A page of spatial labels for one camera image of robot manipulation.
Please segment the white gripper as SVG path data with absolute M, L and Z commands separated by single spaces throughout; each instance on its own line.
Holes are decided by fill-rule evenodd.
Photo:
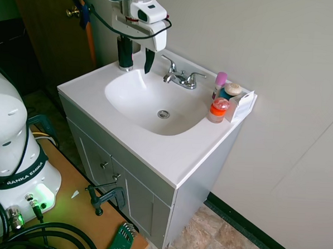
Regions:
M 143 37 L 143 39 L 137 40 L 131 38 L 132 41 L 145 47 L 146 60 L 144 63 L 144 73 L 148 74 L 152 68 L 153 61 L 155 60 L 155 52 L 162 51 L 166 48 L 167 32 L 162 31 L 152 38 L 145 38 L 151 36 L 166 28 L 166 24 L 163 21 L 158 21 L 149 25 L 141 21 L 131 22 L 121 14 L 117 7 L 112 7 L 112 27 L 117 31 L 129 36 Z M 124 36 L 117 38 L 118 45 L 118 62 L 119 64 L 130 64 L 131 59 L 131 40 Z

